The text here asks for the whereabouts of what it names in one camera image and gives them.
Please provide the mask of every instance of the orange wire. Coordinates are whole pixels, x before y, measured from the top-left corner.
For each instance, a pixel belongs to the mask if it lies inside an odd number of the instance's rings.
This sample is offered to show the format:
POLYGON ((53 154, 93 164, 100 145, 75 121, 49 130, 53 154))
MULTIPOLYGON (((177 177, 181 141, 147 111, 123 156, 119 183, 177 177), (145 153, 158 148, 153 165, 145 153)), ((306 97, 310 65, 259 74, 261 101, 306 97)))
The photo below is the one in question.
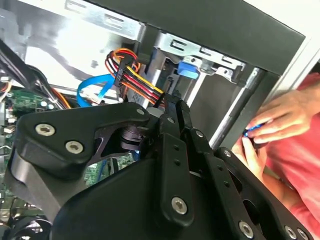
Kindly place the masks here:
POLYGON ((130 86, 128 83, 126 82, 122 82, 122 84, 126 87, 128 87, 129 89, 133 90, 134 92, 136 92, 137 94, 141 95, 142 97, 144 97, 145 99, 147 99, 150 103, 155 104, 156 102, 153 101, 152 99, 150 99, 148 96, 146 96, 145 94, 143 94, 142 92, 140 92, 138 89, 134 88, 133 86, 130 86))
POLYGON ((106 69, 109 71, 109 73, 111 74, 111 76, 115 79, 116 76, 114 75, 114 73, 112 72, 112 70, 110 69, 110 67, 108 66, 107 61, 108 61, 108 59, 106 59, 106 60, 104 61, 104 65, 105 65, 106 69))
POLYGON ((71 109, 71 106, 69 105, 69 103, 67 102, 67 100, 65 99, 65 97, 60 93, 58 92, 57 90, 55 90, 54 88, 52 88, 52 91, 57 95, 57 97, 63 101, 63 103, 65 104, 65 106, 68 108, 68 109, 71 109))
MULTIPOLYGON (((124 58, 123 56, 117 56, 117 53, 120 52, 121 50, 128 51, 128 52, 132 53, 132 54, 135 56, 135 58, 138 58, 138 56, 135 54, 135 52, 131 51, 131 50, 128 49, 128 48, 123 48, 123 47, 122 47, 122 48, 118 48, 118 49, 114 50, 114 51, 112 52, 112 54, 111 54, 111 56, 114 56, 115 59, 118 60, 118 63, 120 63, 120 58, 121 58, 121 59, 124 58)), ((136 66, 135 64, 134 64, 133 66, 135 66, 136 72, 138 72, 139 69, 140 69, 140 67, 141 67, 141 63, 138 62, 138 66, 136 66)))

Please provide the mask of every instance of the person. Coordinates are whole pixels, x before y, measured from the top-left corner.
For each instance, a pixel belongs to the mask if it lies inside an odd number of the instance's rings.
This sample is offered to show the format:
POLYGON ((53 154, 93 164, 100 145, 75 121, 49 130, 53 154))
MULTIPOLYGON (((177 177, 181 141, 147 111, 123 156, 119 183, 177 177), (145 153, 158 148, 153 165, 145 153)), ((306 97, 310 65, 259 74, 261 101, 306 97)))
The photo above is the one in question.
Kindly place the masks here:
POLYGON ((233 153, 280 202, 320 239, 320 74, 309 74, 298 90, 261 107, 233 153), (269 167, 279 178, 265 173, 269 167))

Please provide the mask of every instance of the wire bundle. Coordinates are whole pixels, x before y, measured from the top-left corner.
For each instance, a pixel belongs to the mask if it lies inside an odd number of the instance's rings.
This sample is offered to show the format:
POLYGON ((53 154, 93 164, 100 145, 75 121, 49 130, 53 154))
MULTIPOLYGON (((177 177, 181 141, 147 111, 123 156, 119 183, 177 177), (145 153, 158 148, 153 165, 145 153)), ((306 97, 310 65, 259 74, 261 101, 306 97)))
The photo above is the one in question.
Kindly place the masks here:
MULTIPOLYGON (((0 69, 2 69, 8 77, 24 86, 28 91, 49 99, 49 101, 59 109, 71 108, 64 96, 49 85, 47 78, 39 69, 26 65, 1 39, 0 69)), ((6 97, 11 89, 11 85, 12 80, 8 82, 3 95, 0 97, 0 101, 6 97)))
POLYGON ((111 51, 105 59, 105 67, 110 72, 110 74, 115 78, 120 62, 126 57, 132 57, 134 59, 132 66, 127 66, 121 84, 127 88, 133 90, 135 93, 147 99, 150 103, 155 104, 160 98, 163 91, 152 85, 149 81, 140 76, 137 72, 140 69, 141 64, 137 61, 137 55, 127 49, 127 48, 118 48, 114 51, 111 51))

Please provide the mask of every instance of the blue cable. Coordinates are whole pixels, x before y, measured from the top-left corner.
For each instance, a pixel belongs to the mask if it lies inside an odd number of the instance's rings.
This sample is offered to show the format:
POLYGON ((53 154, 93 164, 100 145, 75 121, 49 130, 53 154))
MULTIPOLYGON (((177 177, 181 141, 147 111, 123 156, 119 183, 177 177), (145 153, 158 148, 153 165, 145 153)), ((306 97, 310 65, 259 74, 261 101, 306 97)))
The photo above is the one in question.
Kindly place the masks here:
POLYGON ((80 96, 81 90, 92 85, 92 84, 100 84, 100 83, 104 83, 104 82, 106 82, 106 84, 103 86, 100 93, 98 94, 98 98, 101 99, 104 97, 106 92, 112 87, 112 85, 115 82, 115 78, 113 76, 111 76, 111 74, 93 76, 93 77, 88 78, 87 80, 84 80, 82 83, 79 84, 78 89, 76 91, 76 100, 77 100, 78 104, 80 105, 80 107, 82 107, 82 108, 83 107, 91 107, 91 104, 88 103, 86 100, 84 100, 80 96))

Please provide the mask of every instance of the connector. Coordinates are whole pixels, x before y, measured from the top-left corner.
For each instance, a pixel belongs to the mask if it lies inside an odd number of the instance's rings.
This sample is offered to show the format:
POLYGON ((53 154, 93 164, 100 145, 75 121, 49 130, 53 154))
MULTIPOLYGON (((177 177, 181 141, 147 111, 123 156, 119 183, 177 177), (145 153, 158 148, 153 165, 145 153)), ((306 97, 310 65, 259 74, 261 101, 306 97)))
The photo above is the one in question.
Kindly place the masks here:
POLYGON ((114 84, 116 87, 120 87, 121 79, 125 74, 126 68, 131 67, 134 63, 134 58, 131 56, 126 56, 120 61, 118 72, 116 73, 114 84))

